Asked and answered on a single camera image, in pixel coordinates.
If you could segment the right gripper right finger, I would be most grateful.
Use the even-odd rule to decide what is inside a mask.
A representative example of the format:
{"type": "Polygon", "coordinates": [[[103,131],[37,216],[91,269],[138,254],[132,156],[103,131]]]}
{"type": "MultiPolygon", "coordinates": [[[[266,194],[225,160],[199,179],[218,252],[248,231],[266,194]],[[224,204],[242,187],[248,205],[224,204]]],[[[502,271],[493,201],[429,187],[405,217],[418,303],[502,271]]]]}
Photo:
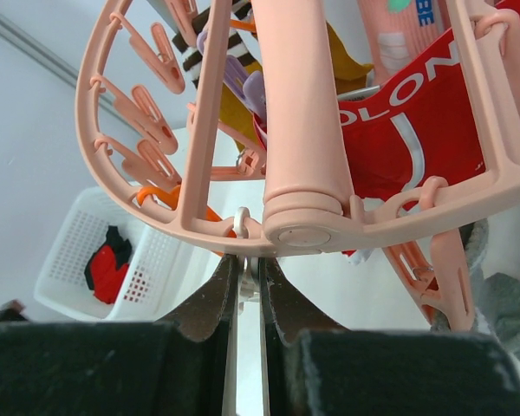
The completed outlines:
{"type": "Polygon", "coordinates": [[[284,275],[275,258],[258,260],[261,364],[265,415],[317,415],[322,377],[312,334],[344,327],[315,306],[284,275]]]}

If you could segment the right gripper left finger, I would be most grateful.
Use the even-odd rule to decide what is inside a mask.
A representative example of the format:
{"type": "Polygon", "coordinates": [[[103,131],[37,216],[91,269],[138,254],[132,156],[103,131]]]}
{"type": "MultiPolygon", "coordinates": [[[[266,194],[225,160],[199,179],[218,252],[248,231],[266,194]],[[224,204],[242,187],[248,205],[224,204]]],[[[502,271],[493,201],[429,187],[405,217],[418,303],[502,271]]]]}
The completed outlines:
{"type": "Polygon", "coordinates": [[[238,258],[160,321],[167,329],[155,393],[157,415],[234,415],[237,394],[238,258]]]}

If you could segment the pink round clip hanger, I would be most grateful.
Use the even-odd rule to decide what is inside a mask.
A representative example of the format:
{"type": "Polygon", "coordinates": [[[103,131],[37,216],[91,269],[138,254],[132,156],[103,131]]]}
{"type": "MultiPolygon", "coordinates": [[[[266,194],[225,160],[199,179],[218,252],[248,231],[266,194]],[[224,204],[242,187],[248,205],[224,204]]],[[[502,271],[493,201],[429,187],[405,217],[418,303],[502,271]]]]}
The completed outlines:
{"type": "Polygon", "coordinates": [[[127,1],[108,1],[88,40],[77,80],[75,123],[82,156],[99,186],[122,209],[183,242],[245,257],[289,257],[380,248],[428,321],[451,329],[475,319],[465,250],[432,253],[418,237],[413,258],[380,247],[403,231],[382,201],[359,199],[343,142],[324,7],[320,1],[255,1],[266,104],[265,148],[219,119],[230,30],[229,1],[209,8],[198,36],[203,67],[189,105],[189,143],[178,172],[178,142],[150,92],[123,92],[106,76],[116,39],[127,40],[164,88],[186,87],[165,28],[145,38],[127,19],[127,1]]]}

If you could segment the red black sock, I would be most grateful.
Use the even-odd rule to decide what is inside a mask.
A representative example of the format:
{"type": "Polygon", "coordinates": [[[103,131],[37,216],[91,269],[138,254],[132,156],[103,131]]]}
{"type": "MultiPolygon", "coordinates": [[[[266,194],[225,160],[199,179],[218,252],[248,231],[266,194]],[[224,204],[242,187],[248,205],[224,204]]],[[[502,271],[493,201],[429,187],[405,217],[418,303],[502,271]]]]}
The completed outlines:
{"type": "Polygon", "coordinates": [[[88,260],[84,276],[94,297],[105,304],[113,304],[129,269],[133,246],[117,226],[109,225],[105,241],[88,260]]]}

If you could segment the white plastic mesh basket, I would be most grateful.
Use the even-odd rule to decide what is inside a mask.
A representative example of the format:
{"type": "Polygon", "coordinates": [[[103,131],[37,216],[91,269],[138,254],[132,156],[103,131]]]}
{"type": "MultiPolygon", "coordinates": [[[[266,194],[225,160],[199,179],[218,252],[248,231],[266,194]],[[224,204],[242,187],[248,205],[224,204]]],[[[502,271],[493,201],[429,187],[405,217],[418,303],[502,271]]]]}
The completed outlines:
{"type": "Polygon", "coordinates": [[[34,298],[78,321],[153,321],[198,289],[218,260],[146,225],[91,187],[68,211],[34,298]]]}

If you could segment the mustard yellow striped sock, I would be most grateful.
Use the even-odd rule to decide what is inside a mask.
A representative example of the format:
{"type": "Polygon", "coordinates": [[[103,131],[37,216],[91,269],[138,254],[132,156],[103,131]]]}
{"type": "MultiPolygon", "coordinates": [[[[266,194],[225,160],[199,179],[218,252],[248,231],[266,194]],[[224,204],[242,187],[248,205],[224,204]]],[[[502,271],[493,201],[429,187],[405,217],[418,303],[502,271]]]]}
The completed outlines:
{"type": "MultiPolygon", "coordinates": [[[[194,1],[165,1],[164,5],[166,22],[175,31],[172,43],[183,56],[183,71],[197,86],[203,67],[198,36],[205,33],[210,11],[198,11],[194,1]]],[[[244,143],[236,143],[238,150],[244,150],[250,142],[265,148],[265,141],[257,137],[256,131],[257,126],[265,123],[262,67],[239,34],[241,30],[255,31],[252,6],[249,1],[234,1],[231,10],[235,19],[229,30],[219,119],[246,138],[244,143]]],[[[330,25],[327,31],[336,92],[343,94],[366,87],[374,66],[353,60],[330,25]]]]}

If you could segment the grey sock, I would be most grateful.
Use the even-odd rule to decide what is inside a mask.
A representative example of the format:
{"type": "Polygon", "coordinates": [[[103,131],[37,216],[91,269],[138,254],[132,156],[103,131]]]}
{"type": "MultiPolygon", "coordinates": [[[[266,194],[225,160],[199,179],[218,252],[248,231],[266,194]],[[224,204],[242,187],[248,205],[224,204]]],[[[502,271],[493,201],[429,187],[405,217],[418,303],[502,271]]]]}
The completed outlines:
{"type": "Polygon", "coordinates": [[[520,281],[504,273],[485,277],[482,263],[489,240],[489,224],[483,219],[459,229],[471,277],[476,306],[474,328],[493,335],[520,360],[520,281]]]}

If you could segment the red white santa sock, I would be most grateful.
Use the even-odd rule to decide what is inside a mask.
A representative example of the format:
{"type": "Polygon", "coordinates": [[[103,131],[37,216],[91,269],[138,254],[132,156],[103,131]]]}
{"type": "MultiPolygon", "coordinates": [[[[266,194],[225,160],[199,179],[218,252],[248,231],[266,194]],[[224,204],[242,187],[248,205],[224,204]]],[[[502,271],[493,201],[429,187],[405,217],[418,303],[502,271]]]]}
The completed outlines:
{"type": "Polygon", "coordinates": [[[380,247],[413,258],[461,251],[458,227],[520,204],[520,1],[459,1],[445,32],[376,95],[340,104],[354,191],[403,231],[380,247]]]}

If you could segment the pink patterned sock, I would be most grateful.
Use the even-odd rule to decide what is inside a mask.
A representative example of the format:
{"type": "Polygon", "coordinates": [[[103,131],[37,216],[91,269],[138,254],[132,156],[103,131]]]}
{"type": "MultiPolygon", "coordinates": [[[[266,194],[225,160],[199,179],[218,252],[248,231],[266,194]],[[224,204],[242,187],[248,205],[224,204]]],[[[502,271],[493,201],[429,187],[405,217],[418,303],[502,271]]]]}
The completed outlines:
{"type": "Polygon", "coordinates": [[[359,0],[357,4],[376,85],[399,73],[445,31],[438,1],[359,0]]]}

